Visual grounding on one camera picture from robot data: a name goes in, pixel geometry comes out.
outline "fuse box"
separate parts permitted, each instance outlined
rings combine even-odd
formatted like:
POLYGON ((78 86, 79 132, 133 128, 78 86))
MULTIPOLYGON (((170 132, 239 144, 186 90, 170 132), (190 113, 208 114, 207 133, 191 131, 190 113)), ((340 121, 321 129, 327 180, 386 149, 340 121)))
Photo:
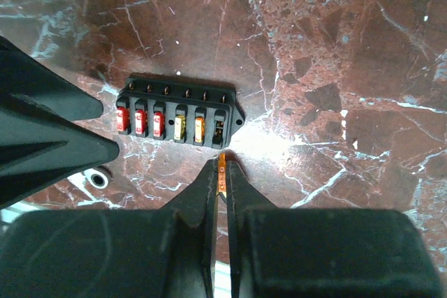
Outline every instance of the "fuse box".
POLYGON ((117 120, 122 135, 172 140, 181 144, 222 149, 243 126, 236 90, 174 79, 130 76, 117 98, 117 120))

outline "blade fuse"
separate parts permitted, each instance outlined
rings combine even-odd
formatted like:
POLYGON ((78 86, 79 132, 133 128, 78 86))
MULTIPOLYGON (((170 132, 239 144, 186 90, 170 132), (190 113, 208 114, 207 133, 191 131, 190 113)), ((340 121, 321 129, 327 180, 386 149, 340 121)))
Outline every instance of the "blade fuse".
POLYGON ((220 154, 219 161, 217 163, 219 167, 219 176, 217 180, 217 190, 222 193, 226 193, 226 161, 225 153, 220 154))
POLYGON ((144 110, 135 112, 135 133, 142 135, 147 127, 147 113, 144 110))
POLYGON ((186 118, 184 115, 175 117, 174 140, 182 140, 186 130, 186 118))
POLYGON ((129 110, 125 107, 117 108, 117 130, 125 132, 129 127, 129 110))
POLYGON ((161 137, 165 130, 165 116, 161 112, 154 113, 154 137, 161 137))
POLYGON ((205 137, 205 120, 201 117, 198 117, 196 118, 196 135, 194 136, 194 141, 202 143, 204 137, 205 137))

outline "empty fuse slot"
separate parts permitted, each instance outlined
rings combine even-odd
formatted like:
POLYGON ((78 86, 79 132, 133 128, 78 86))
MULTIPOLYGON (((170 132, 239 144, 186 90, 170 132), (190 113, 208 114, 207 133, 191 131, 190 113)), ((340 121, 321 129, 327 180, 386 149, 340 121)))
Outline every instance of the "empty fuse slot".
POLYGON ((154 120, 153 120, 154 137, 164 140, 165 132, 165 104, 155 103, 154 105, 154 120))
POLYGON ((214 114, 214 135, 212 137, 212 147, 221 149, 224 143, 224 126, 225 126, 225 112, 216 111, 214 114))
POLYGON ((174 141, 184 143, 186 141, 186 105, 178 105, 175 109, 174 141))
POLYGON ((194 124, 194 144, 202 146, 205 141, 205 120, 207 110, 203 107, 196 108, 194 124))

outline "white vein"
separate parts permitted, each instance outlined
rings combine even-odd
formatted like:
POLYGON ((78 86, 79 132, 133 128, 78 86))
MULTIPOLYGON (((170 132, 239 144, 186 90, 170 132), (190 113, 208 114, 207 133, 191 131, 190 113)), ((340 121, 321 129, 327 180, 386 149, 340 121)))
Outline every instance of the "white vein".
POLYGON ((175 191, 178 191, 179 188, 181 188, 183 185, 186 185, 186 184, 177 182, 177 185, 172 188, 170 186, 167 186, 167 185, 163 184, 163 181, 158 181, 158 182, 155 183, 154 187, 155 188, 160 188, 161 190, 169 190, 169 191, 175 192, 175 191))
POLYGON ((225 235, 226 237, 228 236, 228 232, 226 230, 224 230, 223 228, 218 227, 217 232, 219 234, 225 235))
POLYGON ((353 202, 350 202, 350 201, 347 200, 347 199, 343 199, 343 198, 335 197, 334 195, 331 195, 331 194, 330 194, 330 191, 326 191, 326 192, 328 193, 329 197, 331 197, 332 199, 338 200, 338 201, 340 201, 340 202, 344 202, 345 204, 347 204, 347 205, 349 205, 349 206, 351 206, 351 207, 360 208, 360 206, 358 206, 357 204, 354 204, 353 202))
POLYGON ((162 38, 160 40, 157 40, 157 43, 159 44, 159 47, 160 47, 161 51, 158 52, 157 54, 153 54, 151 57, 161 55, 161 54, 163 54, 165 52, 165 47, 163 46, 162 42, 163 42, 162 38))
POLYGON ((414 172, 413 174, 418 174, 419 172, 424 171, 424 170, 425 170, 425 166, 427 165, 427 163, 428 163, 432 158, 437 157, 437 156, 439 156, 439 155, 442 155, 442 154, 444 154, 444 153, 447 153, 447 149, 441 150, 441 151, 439 151, 439 152, 437 152, 437 153, 435 153, 435 154, 432 154, 432 155, 427 156, 427 157, 425 158, 425 160, 424 160, 421 164, 419 164, 419 170, 416 171, 416 172, 414 172))
POLYGON ((248 97, 254 96, 255 94, 260 94, 261 92, 263 92, 263 90, 259 90, 259 91, 253 92, 252 94, 248 94, 248 95, 243 96, 241 98, 248 98, 248 97))
MULTIPOLYGON (((357 96, 357 94, 353 93, 353 92, 348 92, 348 94, 352 95, 352 96, 357 96)), ((404 103, 395 99, 390 99, 390 98, 372 98, 372 97, 358 97, 359 101, 363 102, 363 103, 393 103, 396 104, 400 107, 405 107, 405 108, 413 108, 413 109, 417 109, 417 110, 427 110, 436 114, 447 114, 447 111, 445 110, 438 110, 436 108, 433 107, 428 107, 428 106, 422 106, 422 105, 416 105, 416 104, 411 104, 411 103, 404 103)))
POLYGON ((379 2, 377 2, 377 4, 379 5, 380 11, 385 20, 391 23, 395 28, 399 29, 402 33, 404 33, 408 37, 410 42, 420 49, 420 51, 424 54, 425 58, 429 59, 427 52, 425 51, 425 49, 428 48, 425 42, 423 40, 420 40, 413 34, 411 34, 407 28, 403 27, 401 24, 396 22, 392 17, 390 17, 389 14, 387 14, 387 12, 385 11, 385 8, 379 2))
POLYGON ((432 138, 435 141, 439 141, 439 142, 443 142, 444 143, 444 139, 440 139, 432 134, 430 134, 429 131, 425 130, 423 128, 423 125, 421 125, 420 123, 418 123, 415 119, 409 117, 408 115, 406 115, 405 113, 403 113, 403 115, 409 120, 411 121, 413 124, 415 124, 419 130, 421 130, 422 132, 424 132, 424 134, 426 134, 428 137, 432 138))
POLYGON ((141 46, 141 49, 142 49, 143 52, 145 53, 145 56, 146 56, 147 58, 149 58, 149 57, 146 55, 145 46, 144 46, 144 44, 143 44, 143 42, 142 42, 142 40, 141 40, 140 33, 138 33, 138 30, 137 30, 137 28, 136 28, 136 26, 135 26, 135 23, 133 22, 133 19, 132 19, 132 16, 131 16, 131 12, 129 11, 129 7, 128 7, 128 4, 127 4, 127 0, 123 0, 123 2, 124 2, 124 7, 125 7, 124 10, 126 11, 127 18, 129 19, 129 22, 130 22, 130 24, 131 24, 131 26, 132 26, 132 29, 133 29, 135 35, 137 36, 138 42, 140 43, 140 46, 141 46))
POLYGON ((267 107, 267 95, 268 94, 272 94, 273 90, 270 93, 267 93, 265 91, 265 88, 263 86, 263 82, 264 82, 264 69, 263 67, 254 59, 254 57, 250 54, 250 48, 247 49, 247 54, 249 55, 249 58, 256 64, 256 66, 259 68, 259 76, 261 77, 261 79, 259 80, 259 86, 261 87, 261 90, 263 92, 264 95, 264 108, 266 111, 268 111, 268 107, 267 107))
POLYGON ((311 202, 317 195, 320 193, 329 190, 334 186, 334 184, 342 178, 346 174, 346 168, 343 167, 339 172, 337 172, 334 176, 329 178, 328 182, 324 184, 322 187, 317 188, 315 191, 312 191, 308 196, 306 196, 304 199, 300 200, 299 202, 296 202, 291 206, 291 209, 296 209, 298 207, 301 207, 302 205, 308 204, 311 202))
POLYGON ((218 56, 218 53, 219 53, 219 44, 220 44, 220 41, 221 41, 221 34, 222 34, 222 25, 223 25, 223 23, 224 23, 223 20, 225 19, 226 9, 227 9, 227 7, 228 7, 228 3, 229 3, 229 2, 230 2, 230 0, 226 0, 226 1, 225 1, 225 6, 222 8, 221 21, 220 21, 220 23, 219 23, 219 34, 218 34, 218 36, 217 36, 216 54, 215 54, 215 56, 214 56, 214 68, 213 68, 213 71, 212 71, 212 74, 213 74, 213 75, 214 75, 215 72, 216 72, 217 56, 218 56))
POLYGON ((309 195, 309 192, 305 190, 305 186, 301 183, 301 181, 298 178, 289 176, 286 173, 284 173, 284 177, 292 181, 296 181, 298 185, 300 185, 301 187, 301 192, 303 192, 305 195, 309 195))

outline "screw hole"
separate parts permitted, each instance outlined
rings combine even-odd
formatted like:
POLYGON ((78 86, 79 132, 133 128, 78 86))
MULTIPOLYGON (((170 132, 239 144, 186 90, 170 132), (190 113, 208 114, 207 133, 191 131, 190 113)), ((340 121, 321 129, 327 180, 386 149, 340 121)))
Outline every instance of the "screw hole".
POLYGON ((94 174, 91 176, 91 180, 95 183, 96 186, 104 186, 104 178, 99 176, 98 174, 94 174))

